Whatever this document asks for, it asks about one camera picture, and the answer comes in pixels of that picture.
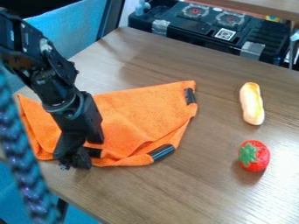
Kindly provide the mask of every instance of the wooden table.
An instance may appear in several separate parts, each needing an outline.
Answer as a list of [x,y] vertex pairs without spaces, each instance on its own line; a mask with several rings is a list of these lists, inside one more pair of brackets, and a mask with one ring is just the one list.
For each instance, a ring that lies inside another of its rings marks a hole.
[[299,0],[192,0],[299,22]]
[[[78,88],[92,94],[195,80],[199,112],[178,150],[156,164],[61,171],[41,162],[61,199],[111,223],[299,223],[299,73],[130,28],[72,60]],[[261,85],[260,127],[242,119],[247,81]],[[19,93],[37,98],[27,87]],[[248,139],[271,150],[263,173],[236,162]]]

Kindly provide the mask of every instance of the black object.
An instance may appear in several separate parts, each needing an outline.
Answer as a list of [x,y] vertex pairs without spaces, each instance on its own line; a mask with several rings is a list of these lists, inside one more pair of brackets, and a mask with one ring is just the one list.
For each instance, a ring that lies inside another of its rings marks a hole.
[[0,0],[0,7],[18,14],[21,18],[28,18],[76,2],[79,2],[79,0]]
[[68,203],[65,202],[63,199],[59,198],[59,200],[57,202],[57,209],[60,212],[62,223],[65,222],[67,208],[68,208]]
[[104,136],[93,97],[74,86],[79,71],[19,17],[0,12],[0,30],[0,60],[38,95],[62,131],[53,156],[64,169],[89,169],[89,150],[82,145],[102,144]]
[[187,105],[196,102],[195,95],[190,87],[184,90],[184,98],[186,99]]
[[159,148],[156,148],[155,150],[151,151],[149,155],[153,158],[154,162],[156,162],[157,160],[160,160],[170,155],[174,151],[175,147],[172,144],[164,144]]
[[[149,0],[150,10],[141,16],[129,15],[129,26],[221,52],[246,56],[280,65],[289,49],[290,29],[285,24],[222,10],[210,6],[179,1]],[[158,25],[161,20],[168,24]]]

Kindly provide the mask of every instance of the white sticker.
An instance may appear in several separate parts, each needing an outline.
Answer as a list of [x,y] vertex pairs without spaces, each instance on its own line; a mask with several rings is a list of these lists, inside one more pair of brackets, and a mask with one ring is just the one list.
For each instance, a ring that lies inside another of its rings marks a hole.
[[217,34],[215,35],[215,38],[231,40],[233,38],[234,34],[236,34],[236,31],[230,31],[230,30],[222,28],[221,30],[219,30],[219,32],[217,32]]
[[214,11],[223,11],[222,9],[220,8],[212,8]]

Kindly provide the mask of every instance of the microfiber cloth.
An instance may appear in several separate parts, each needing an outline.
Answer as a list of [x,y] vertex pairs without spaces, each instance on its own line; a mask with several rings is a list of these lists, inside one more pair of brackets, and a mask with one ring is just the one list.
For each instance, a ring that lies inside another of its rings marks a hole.
[[[100,158],[92,158],[93,165],[149,165],[155,161],[152,151],[163,145],[176,149],[198,109],[186,94],[194,91],[194,81],[181,81],[95,95],[105,141],[84,144],[101,150]],[[35,156],[52,159],[61,133],[58,125],[38,102],[20,94],[17,98]]]

